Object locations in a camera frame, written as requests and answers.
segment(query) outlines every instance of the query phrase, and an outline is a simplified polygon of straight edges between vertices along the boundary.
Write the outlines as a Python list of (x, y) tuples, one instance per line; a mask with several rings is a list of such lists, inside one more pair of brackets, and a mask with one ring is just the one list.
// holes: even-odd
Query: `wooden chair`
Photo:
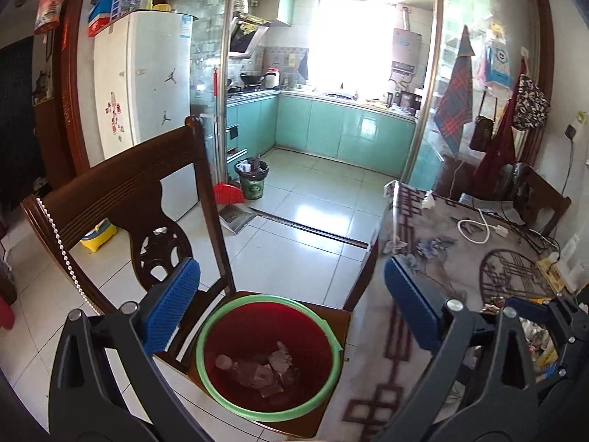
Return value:
[[(204, 135), (198, 119), (188, 117), (186, 126), (145, 141), (96, 165), (67, 185), (49, 193), (43, 199), (43, 204), (60, 233), (64, 251), (81, 288), (98, 309), (104, 313), (114, 312), (116, 308), (76, 264), (70, 255), (70, 249), (101, 220), (108, 218), (129, 233), (133, 269), (141, 286), (147, 291), (159, 283), (160, 280), (151, 272), (155, 267), (161, 266), (169, 274), (174, 268), (174, 249), (178, 260), (193, 255), (187, 236), (161, 209), (160, 180), (189, 164), (194, 165), (198, 196), (220, 277), (208, 291), (197, 291), (168, 350), (157, 356), (189, 377), (206, 393), (194, 362), (196, 336), (191, 341), (187, 338), (205, 310), (223, 291), (225, 296), (217, 307), (251, 293), (236, 291), (214, 201)], [(37, 200), (29, 196), (22, 207), (39, 239), (65, 270), (66, 264), (52, 227)], [(166, 231), (156, 231), (160, 228), (166, 228)], [(315, 304), (303, 304), (328, 322), (343, 347), (351, 313)], [(319, 428), (327, 404), (328, 401), (299, 419), (260, 425), (294, 437), (311, 438)]]
[(543, 177), (524, 163), (514, 165), (513, 186), (505, 199), (514, 202), (514, 208), (527, 225), (536, 222), (540, 210), (552, 209), (554, 211), (552, 218), (540, 231), (543, 236), (549, 236), (552, 233), (571, 205), (569, 197), (563, 197)]

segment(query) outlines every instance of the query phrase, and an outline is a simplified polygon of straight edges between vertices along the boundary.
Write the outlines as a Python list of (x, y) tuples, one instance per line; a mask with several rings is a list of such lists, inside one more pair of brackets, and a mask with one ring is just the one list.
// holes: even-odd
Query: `metal bolt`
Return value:
[(79, 309), (73, 309), (68, 314), (69, 320), (78, 320), (80, 317), (82, 317), (82, 311)]
[(460, 312), (464, 309), (464, 304), (457, 299), (450, 299), (446, 302), (446, 307), (452, 312)]
[(505, 314), (510, 319), (517, 317), (517, 311), (514, 308), (512, 308), (511, 306), (504, 307), (503, 314)]
[(137, 305), (136, 302), (127, 301), (127, 302), (123, 303), (123, 305), (121, 306), (121, 312), (128, 316), (129, 314), (133, 314), (137, 310), (138, 307), (139, 306)]

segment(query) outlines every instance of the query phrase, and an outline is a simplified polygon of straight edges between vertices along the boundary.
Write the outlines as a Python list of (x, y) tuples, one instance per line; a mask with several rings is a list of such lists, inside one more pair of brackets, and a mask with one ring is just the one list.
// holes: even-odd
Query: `black bag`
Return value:
[(491, 120), (488, 117), (481, 116), (482, 105), (485, 102), (485, 96), (487, 96), (487, 91), (484, 91), (482, 94), (479, 114), (475, 119), (475, 130), (472, 133), (472, 138), (470, 139), (470, 144), (468, 145), (468, 147), (473, 151), (486, 152), (489, 147), (489, 143), (493, 139), (493, 126), (495, 125), (495, 120), (497, 119), (497, 98), (495, 98), (495, 114)]
[(521, 75), (512, 126), (520, 131), (540, 128), (546, 123), (549, 110), (550, 104), (542, 90), (528, 75)]

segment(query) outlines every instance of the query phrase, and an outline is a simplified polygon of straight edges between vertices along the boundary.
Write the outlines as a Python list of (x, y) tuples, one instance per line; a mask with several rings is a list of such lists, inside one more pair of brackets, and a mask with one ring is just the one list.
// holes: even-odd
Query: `dining table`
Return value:
[[(488, 240), (477, 244), (458, 224), (466, 220), (462, 232), (484, 241), (487, 229), (478, 209), (434, 194), (433, 204), (424, 204), (424, 191), (398, 181), (385, 187), (385, 197), (382, 222), (343, 307), (352, 312), (350, 356), (317, 434), (325, 440), (369, 441), (409, 397), (431, 359), (385, 285), (389, 258), (401, 263), (418, 288), (437, 289), (471, 311), (497, 298), (554, 296), (535, 266), (541, 256), (529, 238), (501, 218), (484, 215), (489, 226), (501, 225), (507, 234), (490, 228)], [(449, 403), (439, 417), (451, 410)]]

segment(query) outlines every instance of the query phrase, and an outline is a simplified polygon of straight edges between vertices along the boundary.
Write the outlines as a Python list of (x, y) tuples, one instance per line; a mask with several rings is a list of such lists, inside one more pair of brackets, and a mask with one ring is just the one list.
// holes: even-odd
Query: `green bin rim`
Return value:
[[(256, 302), (274, 302), (296, 309), (299, 312), (302, 312), (307, 317), (311, 318), (313, 321), (317, 323), (317, 325), (323, 330), (325, 336), (328, 339), (329, 346), (331, 347), (333, 356), (332, 368), (331, 372), (329, 373), (328, 380), (325, 382), (325, 385), (323, 385), (323, 387), (317, 394), (315, 394), (313, 397), (311, 397), (311, 399), (301, 404), (300, 406), (280, 412), (257, 412), (253, 410), (244, 409), (225, 399), (225, 397), (223, 397), (219, 393), (219, 391), (217, 391), (216, 388), (214, 388), (213, 384), (211, 383), (211, 380), (208, 378), (207, 370), (204, 366), (204, 344), (207, 340), (207, 336), (211, 328), (219, 319), (221, 319), (221, 317), (231, 312), (233, 309), (245, 306), (247, 304), (254, 304)], [(198, 374), (200, 376), (200, 379), (202, 380), (202, 383), (204, 383), (204, 387), (207, 389), (211, 397), (213, 397), (213, 399), (215, 399), (219, 404), (221, 404), (224, 408), (233, 412), (234, 414), (237, 414), (246, 419), (256, 420), (258, 422), (283, 422), (286, 420), (292, 420), (301, 417), (305, 414), (308, 414), (312, 410), (319, 407), (319, 405), (325, 400), (325, 398), (334, 389), (336, 383), (338, 382), (342, 364), (342, 346), (339, 343), (337, 337), (335, 336), (327, 321), (320, 318), (311, 309), (303, 306), (302, 304), (296, 301), (291, 301), (287, 298), (281, 298), (279, 296), (271, 296), (266, 294), (254, 294), (251, 296), (243, 296), (242, 298), (234, 299), (233, 301), (230, 301), (221, 306), (219, 309), (217, 309), (208, 318), (208, 320), (205, 321), (204, 325), (202, 326), (202, 330), (200, 331), (198, 341), (196, 343), (195, 351), (196, 368), (198, 370)]]

